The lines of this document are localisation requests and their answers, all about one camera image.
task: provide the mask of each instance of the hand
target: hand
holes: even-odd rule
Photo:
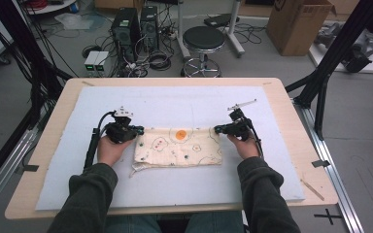
[[[123,151],[132,143],[133,140],[121,144],[113,143],[108,136],[104,136],[98,143],[98,163],[105,163],[110,167],[122,157]]]
[[[228,135],[228,139],[235,145],[238,154],[243,158],[259,157],[258,147],[256,146],[254,135],[250,134],[250,138],[243,142],[233,135]]]

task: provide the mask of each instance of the wooden table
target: wooden table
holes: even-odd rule
[[[25,219],[53,217],[56,211],[35,211],[45,175],[62,135],[62,131],[75,108],[81,89],[84,86],[262,86],[270,102],[287,145],[296,173],[301,180],[306,199],[302,202],[288,203],[289,206],[334,205],[337,194],[323,167],[315,168],[311,162],[318,155],[304,129],[301,120],[280,80],[275,78],[143,78],[143,79],[73,79],[68,81],[51,114],[51,118],[32,154],[29,164],[39,165],[37,172],[25,172],[17,186],[14,196],[5,212],[6,218]],[[111,209],[110,215],[184,213],[198,211],[239,210],[236,205],[171,206],[136,209]]]

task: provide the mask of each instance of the dark green sleeve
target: dark green sleeve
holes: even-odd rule
[[[252,233],[300,232],[280,194],[281,174],[259,157],[238,165],[244,211]]]
[[[95,164],[69,180],[69,197],[48,232],[104,232],[118,177],[106,164]]]

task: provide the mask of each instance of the cream fabric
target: cream fabric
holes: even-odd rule
[[[214,128],[148,128],[144,131],[135,147],[135,172],[222,162],[220,135]]]

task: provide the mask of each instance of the stool base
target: stool base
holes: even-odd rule
[[[220,66],[208,58],[205,60],[202,58],[192,58],[184,64],[181,75],[188,78],[218,78],[220,77]]]

